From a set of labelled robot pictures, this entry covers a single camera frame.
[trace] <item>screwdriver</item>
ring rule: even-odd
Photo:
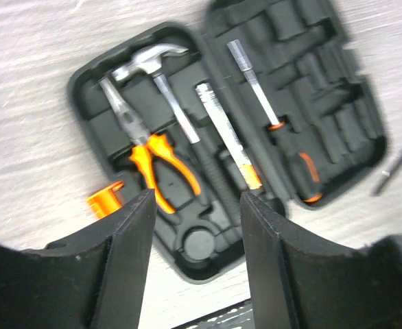
[[[317,202],[323,195],[320,192],[320,177],[312,158],[305,152],[296,151],[298,145],[295,145],[285,129],[280,129],[285,126],[285,123],[276,116],[241,42],[239,40],[230,41],[227,46],[270,120],[268,130],[276,132],[277,144],[285,155],[290,175],[299,196],[306,203]]]
[[[401,156],[390,166],[388,170],[382,172],[382,179],[378,182],[376,187],[372,191],[373,196],[379,196],[382,194],[388,183],[396,176],[396,174],[402,169],[402,152]]]
[[[241,172],[242,177],[244,177],[248,188],[250,190],[257,190],[262,186],[261,180],[239,141],[230,120],[228,120],[219,99],[216,98],[211,85],[205,82],[198,84],[195,89],[207,114],[210,116],[216,130],[220,133],[224,144]]]

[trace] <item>black plastic part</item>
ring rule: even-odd
[[[45,249],[0,246],[0,328],[137,328],[155,213],[146,191]]]
[[[135,75],[120,90],[147,127],[166,134],[207,186],[207,196],[196,198],[175,171],[161,161],[154,164],[164,196],[178,206],[171,217],[158,214],[155,241],[176,271],[192,283],[212,280],[243,261],[235,204],[248,190],[196,95],[199,83],[212,85],[249,155],[263,184],[255,194],[281,213],[287,212],[290,199],[315,210],[330,204],[364,179],[387,150],[370,86],[357,76],[353,52],[343,49],[348,37],[329,0],[215,0],[207,9],[205,26],[202,37],[177,23],[153,27],[86,64],[71,78],[68,90],[98,160],[111,180],[125,182],[121,194],[129,200],[145,186],[128,160],[132,143],[117,126],[97,81],[142,47],[170,42],[189,49],[187,55],[163,59],[163,72],[201,136],[209,162],[217,164],[220,180],[209,177],[151,77]],[[266,130],[270,122],[226,46],[234,39],[241,41],[267,98],[285,122],[286,139],[297,145],[296,154],[304,151],[315,163],[323,194],[318,202],[304,202],[313,189],[299,191],[285,149]],[[229,186],[230,193],[223,193],[223,186]],[[215,252],[200,262],[185,251],[185,237],[206,227],[215,237]],[[197,253],[192,249],[189,254]]]
[[[284,127],[273,131],[272,135],[284,155],[285,165],[298,195],[302,200],[317,201],[322,194],[322,185],[319,177],[313,177],[314,163],[307,164],[310,156],[306,153],[306,148],[300,146],[300,143],[295,141],[295,136],[286,132]]]
[[[402,328],[402,236],[354,250],[250,194],[241,207],[256,328]]]

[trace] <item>tool compartment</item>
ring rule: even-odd
[[[183,56],[164,57],[162,73],[236,202],[248,187],[196,93],[204,82],[212,86],[261,180],[262,187],[253,193],[283,215],[290,199],[315,210],[332,202],[383,158],[382,120],[367,80],[356,76],[356,61],[342,48],[346,32],[329,2],[215,1],[206,26],[201,37],[177,23],[160,24],[92,60],[69,82],[82,130],[110,180],[123,181],[119,193],[124,201],[139,194],[145,182],[130,160],[134,144],[99,80],[136,51],[159,43],[189,49]],[[268,117],[227,48],[234,39],[241,41],[266,97],[285,122],[281,133],[266,129]],[[239,218],[230,216],[152,77],[139,73],[117,88],[153,134],[166,135],[202,186],[195,196],[174,168],[154,158],[158,186],[176,208],[172,215],[158,212],[157,248],[192,283],[212,280],[241,263]],[[298,195],[285,157],[291,152],[313,160],[323,194],[318,201],[304,202]]]

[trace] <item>hammer handle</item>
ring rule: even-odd
[[[213,159],[201,141],[192,144],[192,150],[233,225],[240,226],[239,200],[224,177],[221,164]]]

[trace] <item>pliers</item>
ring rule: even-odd
[[[130,140],[136,145],[132,148],[130,160],[137,166],[145,179],[146,186],[155,190],[158,206],[167,214],[174,214],[175,208],[161,194],[154,175],[152,164],[153,155],[167,161],[175,167],[188,181],[195,195],[201,194],[201,186],[187,165],[176,157],[166,135],[152,134],[146,127],[140,115],[123,99],[117,88],[108,77],[99,81],[111,108]]]

